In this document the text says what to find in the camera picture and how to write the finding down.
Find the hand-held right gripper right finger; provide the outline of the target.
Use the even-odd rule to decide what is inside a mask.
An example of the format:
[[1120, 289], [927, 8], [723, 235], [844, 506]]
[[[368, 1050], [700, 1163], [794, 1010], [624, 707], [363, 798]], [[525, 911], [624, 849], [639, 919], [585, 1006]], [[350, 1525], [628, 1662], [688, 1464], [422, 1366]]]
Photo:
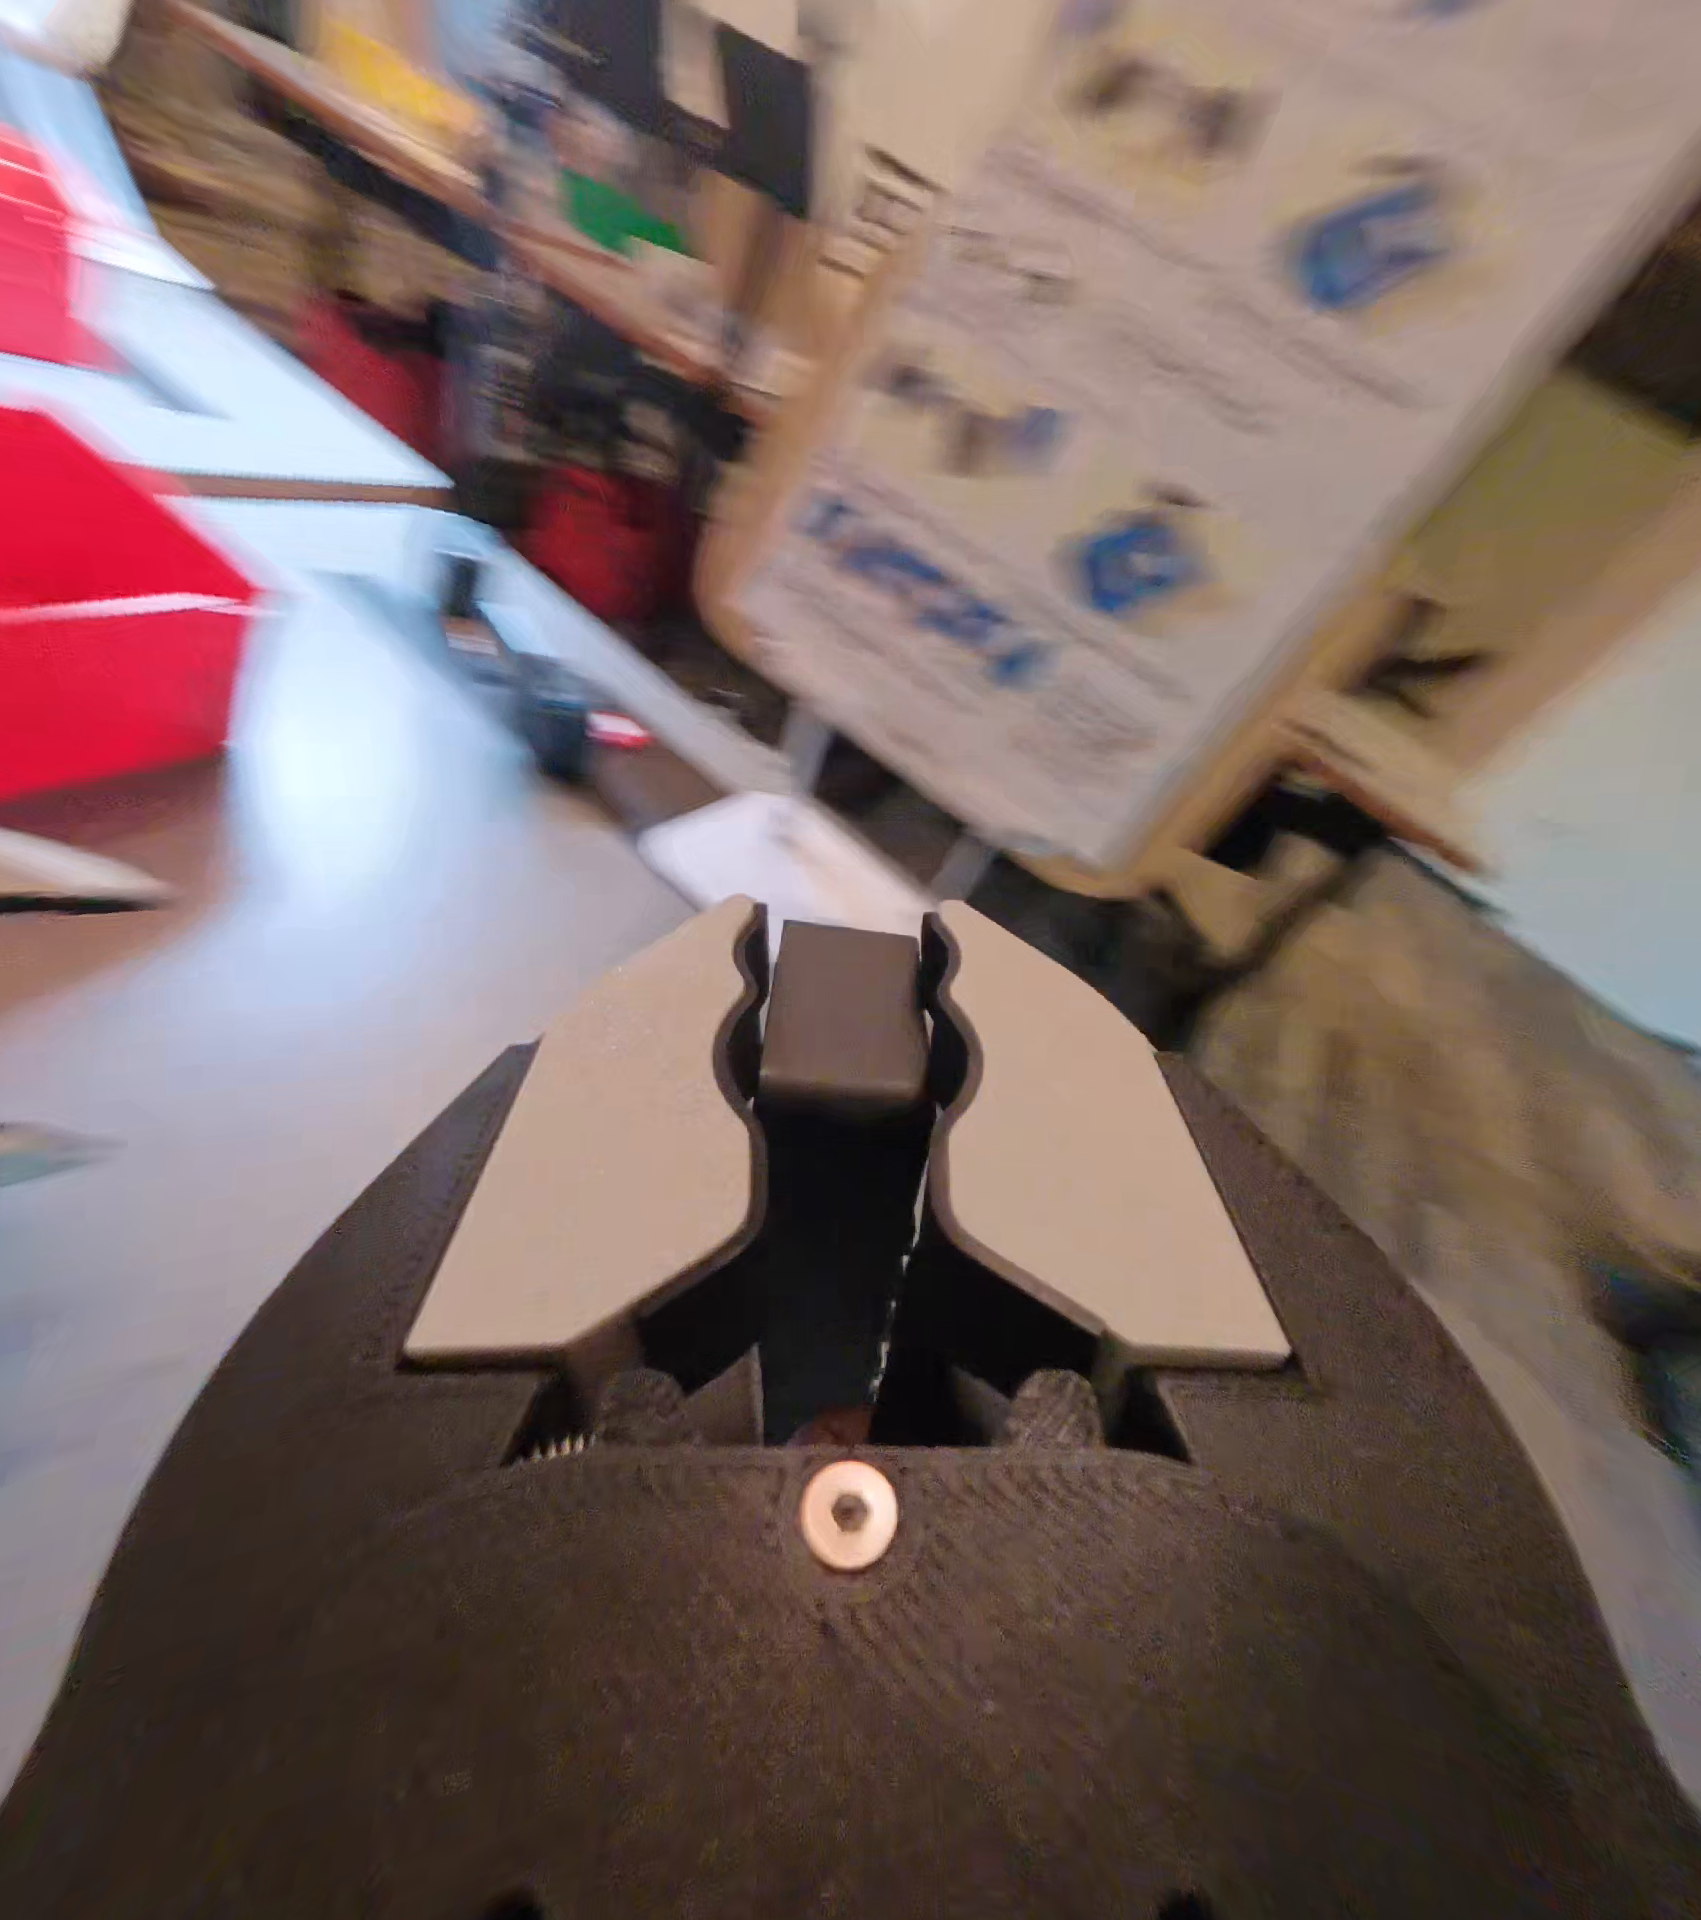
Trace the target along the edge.
[[955, 1248], [1088, 1334], [1106, 1372], [1284, 1368], [1294, 1344], [1148, 1039], [965, 902], [924, 943], [962, 1052], [930, 1167]]

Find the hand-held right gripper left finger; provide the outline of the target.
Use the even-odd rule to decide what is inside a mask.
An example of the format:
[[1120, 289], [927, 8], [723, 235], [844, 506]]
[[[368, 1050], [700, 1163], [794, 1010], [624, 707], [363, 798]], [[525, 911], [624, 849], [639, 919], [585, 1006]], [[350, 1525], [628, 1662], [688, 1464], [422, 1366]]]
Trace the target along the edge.
[[403, 1356], [420, 1368], [640, 1365], [640, 1321], [743, 1250], [762, 1141], [730, 1046], [767, 914], [719, 900], [607, 973], [532, 1049]]

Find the matte black usb hub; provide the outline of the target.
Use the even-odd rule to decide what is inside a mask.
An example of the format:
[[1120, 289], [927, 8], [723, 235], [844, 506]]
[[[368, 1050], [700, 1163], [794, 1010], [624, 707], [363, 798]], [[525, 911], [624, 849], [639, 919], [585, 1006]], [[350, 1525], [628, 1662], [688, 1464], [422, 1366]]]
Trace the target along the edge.
[[916, 1234], [932, 1102], [914, 939], [787, 922], [764, 1019], [767, 1443], [863, 1435]]

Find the red plastic bin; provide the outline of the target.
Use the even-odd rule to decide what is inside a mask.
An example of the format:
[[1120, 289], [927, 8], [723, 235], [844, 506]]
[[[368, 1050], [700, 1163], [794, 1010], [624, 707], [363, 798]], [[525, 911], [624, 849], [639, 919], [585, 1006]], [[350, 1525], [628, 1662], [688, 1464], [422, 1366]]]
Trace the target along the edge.
[[140, 468], [0, 400], [0, 805], [216, 756], [262, 602]]

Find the small grey box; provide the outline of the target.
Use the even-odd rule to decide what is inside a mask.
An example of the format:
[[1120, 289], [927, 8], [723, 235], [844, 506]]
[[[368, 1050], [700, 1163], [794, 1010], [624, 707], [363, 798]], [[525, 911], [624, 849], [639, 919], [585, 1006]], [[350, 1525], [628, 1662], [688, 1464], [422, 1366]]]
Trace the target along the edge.
[[594, 689], [560, 660], [507, 654], [509, 714], [542, 781], [562, 789], [591, 785]]

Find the wooden table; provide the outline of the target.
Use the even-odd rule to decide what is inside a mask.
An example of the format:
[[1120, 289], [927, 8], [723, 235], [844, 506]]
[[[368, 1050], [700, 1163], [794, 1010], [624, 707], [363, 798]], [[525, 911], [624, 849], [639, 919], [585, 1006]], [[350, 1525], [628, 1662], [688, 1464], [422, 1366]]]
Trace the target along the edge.
[[455, 226], [452, 240], [464, 251], [499, 254], [537, 286], [611, 328], [650, 364], [719, 396], [745, 421], [771, 421], [773, 396], [724, 373], [714, 349], [699, 349], [665, 328], [663, 313], [640, 292], [632, 265], [562, 238], [541, 219], [525, 220], [501, 211], [478, 173], [413, 136], [380, 109], [361, 102], [314, 61], [197, 5], [171, 2], [162, 10], [187, 36], [346, 152], [346, 190], [363, 192], [357, 174], [399, 185], [413, 198], [438, 208]]

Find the green plastic bin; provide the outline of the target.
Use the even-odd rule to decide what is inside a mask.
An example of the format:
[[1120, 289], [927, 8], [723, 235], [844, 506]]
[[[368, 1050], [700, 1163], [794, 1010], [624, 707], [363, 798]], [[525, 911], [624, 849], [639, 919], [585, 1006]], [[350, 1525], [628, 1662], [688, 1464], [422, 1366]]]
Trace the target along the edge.
[[562, 166], [557, 173], [557, 205], [562, 222], [582, 243], [618, 260], [637, 260], [644, 253], [693, 256], [687, 237], [671, 219], [608, 181]]

